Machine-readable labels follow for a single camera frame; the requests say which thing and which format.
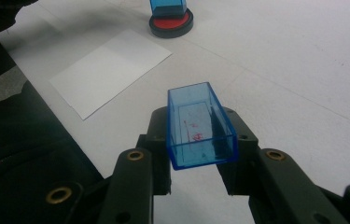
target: translucent blue bin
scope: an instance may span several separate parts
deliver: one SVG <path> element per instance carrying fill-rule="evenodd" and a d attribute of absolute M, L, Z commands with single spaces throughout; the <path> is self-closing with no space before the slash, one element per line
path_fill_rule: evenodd
<path fill-rule="evenodd" d="M 175 170 L 238 159 L 237 134 L 208 82 L 169 90 L 167 109 Z"/>
<path fill-rule="evenodd" d="M 187 10 L 186 0 L 150 0 L 154 17 L 184 16 Z"/>

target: white paper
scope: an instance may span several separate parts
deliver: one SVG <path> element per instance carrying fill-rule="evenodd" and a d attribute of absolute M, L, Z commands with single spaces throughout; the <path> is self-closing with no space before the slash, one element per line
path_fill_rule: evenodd
<path fill-rule="evenodd" d="M 53 77 L 50 83 L 86 119 L 171 54 L 126 30 Z"/>

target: blue plastic container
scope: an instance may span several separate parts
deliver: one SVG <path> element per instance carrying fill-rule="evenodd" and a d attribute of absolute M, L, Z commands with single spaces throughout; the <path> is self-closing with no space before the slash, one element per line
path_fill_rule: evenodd
<path fill-rule="evenodd" d="M 180 17 L 187 10 L 186 0 L 150 0 L 154 17 Z"/>
<path fill-rule="evenodd" d="M 167 108 L 175 170 L 238 159 L 237 134 L 208 82 L 169 90 Z"/>

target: white table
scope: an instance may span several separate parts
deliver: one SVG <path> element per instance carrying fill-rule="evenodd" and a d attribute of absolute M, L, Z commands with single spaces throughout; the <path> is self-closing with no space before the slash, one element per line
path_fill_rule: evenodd
<path fill-rule="evenodd" d="M 261 147 L 278 148 L 319 186 L 350 185 L 350 1 L 188 0 L 194 27 L 151 34 L 148 0 L 40 0 L 0 41 L 103 176 L 147 132 L 168 89 L 209 81 Z M 173 55 L 82 120 L 49 79 L 123 30 Z M 246 197 L 227 196 L 216 166 L 172 172 L 155 223 L 252 223 Z"/>

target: red mark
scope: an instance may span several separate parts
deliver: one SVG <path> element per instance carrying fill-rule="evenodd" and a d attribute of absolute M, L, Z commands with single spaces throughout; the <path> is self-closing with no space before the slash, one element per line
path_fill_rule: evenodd
<path fill-rule="evenodd" d="M 194 139 L 194 141 L 200 141 L 203 139 L 203 136 L 201 133 L 196 133 L 192 136 L 192 139 Z"/>

